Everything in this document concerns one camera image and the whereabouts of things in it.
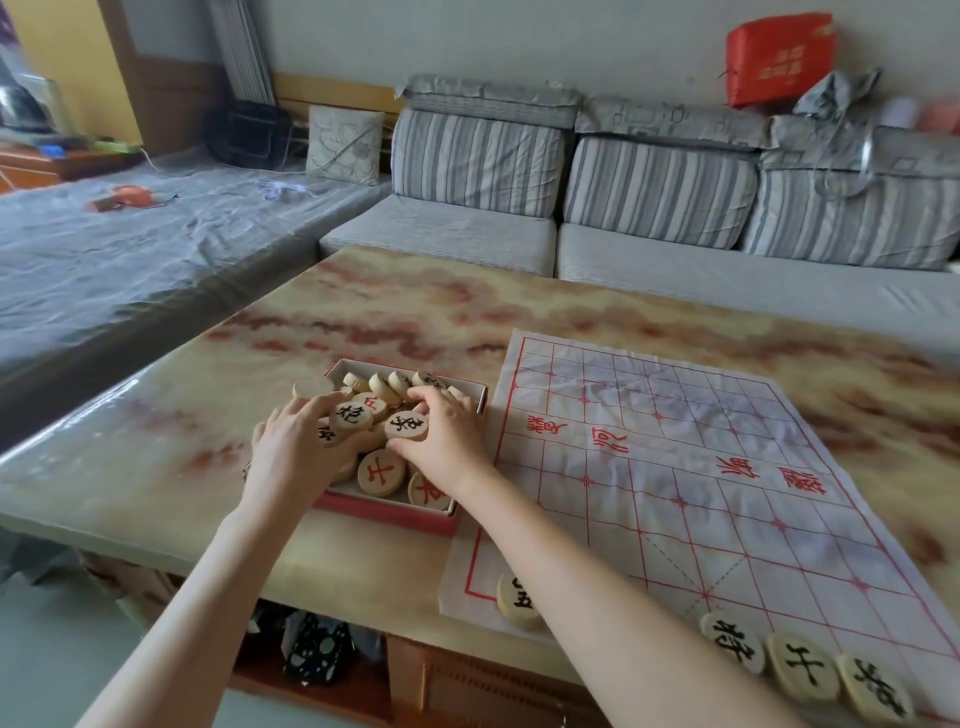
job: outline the xiangqi board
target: xiangqi board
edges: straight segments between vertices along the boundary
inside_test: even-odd
[[[960,633],[776,382],[515,331],[488,413],[496,467],[580,543],[691,624],[865,655],[933,724],[960,721]],[[530,640],[500,614],[512,573],[465,519],[441,613]]]

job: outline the table top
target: table top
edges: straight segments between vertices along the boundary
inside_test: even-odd
[[[181,574],[253,425],[341,357],[497,381],[513,328],[774,378],[960,615],[960,382],[851,329],[351,247],[0,458],[0,524]],[[264,595],[576,681],[555,646],[441,617],[447,539],[313,511]]]

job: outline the red character on piece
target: red character on piece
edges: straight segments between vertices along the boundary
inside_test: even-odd
[[[617,442],[622,442],[627,439],[627,436],[617,437],[612,432],[608,432],[605,429],[599,429],[597,427],[593,428],[591,432],[593,435],[593,444],[599,445],[601,448],[610,448],[616,452],[629,452],[630,449],[625,445],[618,445]]]
[[[442,497],[445,497],[443,491],[426,478],[424,478],[422,483],[414,488],[414,490],[423,493],[423,505],[426,505],[431,500],[440,500]]]
[[[808,473],[798,473],[789,468],[779,468],[783,473],[783,479],[790,488],[796,488],[798,491],[808,491],[809,493],[819,493],[821,496],[827,494],[827,489],[820,482],[816,475]]]
[[[566,427],[566,423],[557,425],[557,423],[545,420],[543,417],[535,417],[534,415],[527,417],[527,429],[532,432],[549,432],[551,435],[557,435],[564,427]]]
[[[759,475],[754,473],[754,467],[745,457],[732,457],[729,460],[724,460],[722,457],[717,455],[717,467],[720,468],[720,473],[743,475],[744,477],[749,478],[759,477]]]
[[[367,480],[373,483],[373,481],[376,480],[376,477],[379,475],[380,485],[386,485],[387,478],[385,478],[383,474],[389,473],[391,470],[394,469],[394,466],[388,465],[386,468],[384,468],[382,465],[380,465],[380,458],[378,457],[374,457],[373,462],[376,463],[376,470],[373,469],[373,465],[367,466]]]

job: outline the orange object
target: orange object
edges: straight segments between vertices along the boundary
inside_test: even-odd
[[[948,96],[931,102],[921,114],[917,130],[960,133],[960,97]]]
[[[735,109],[798,99],[833,70],[829,12],[764,17],[727,35],[727,103]]]
[[[113,188],[113,195],[101,200],[94,200],[87,203],[86,208],[91,212],[109,212],[119,207],[153,207],[154,193],[146,187],[138,187],[134,184],[122,184]]]

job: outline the red bag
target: red bag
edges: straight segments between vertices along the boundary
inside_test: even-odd
[[[727,36],[727,103],[735,109],[800,98],[833,70],[829,12],[764,17]]]

